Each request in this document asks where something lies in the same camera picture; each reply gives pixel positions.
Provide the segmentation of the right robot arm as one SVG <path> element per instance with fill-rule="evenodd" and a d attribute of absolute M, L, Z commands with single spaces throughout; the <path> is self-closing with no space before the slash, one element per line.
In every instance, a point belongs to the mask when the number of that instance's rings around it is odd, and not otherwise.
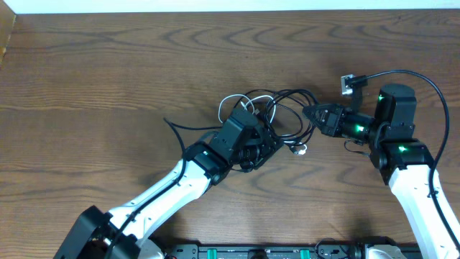
<path fill-rule="evenodd" d="M 303 114 L 324 135 L 368 145 L 369 159 L 399 201 L 423 258 L 458 258 L 459 221 L 433 156 L 413 136 L 416 106 L 411 87 L 387 84 L 379 91 L 372 117 L 340 104 L 307 106 Z"/>

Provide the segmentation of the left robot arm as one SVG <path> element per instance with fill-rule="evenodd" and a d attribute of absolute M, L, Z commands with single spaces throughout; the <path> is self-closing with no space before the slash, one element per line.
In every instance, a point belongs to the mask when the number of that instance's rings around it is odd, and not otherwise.
<path fill-rule="evenodd" d="M 182 147 L 181 159 L 145 192 L 102 212 L 90 206 L 76 219 L 56 258 L 164 258 L 151 235 L 174 213 L 227 177 L 234 165 L 248 173 L 264 165 L 282 146 L 251 112 L 234 109 L 212 135 Z"/>

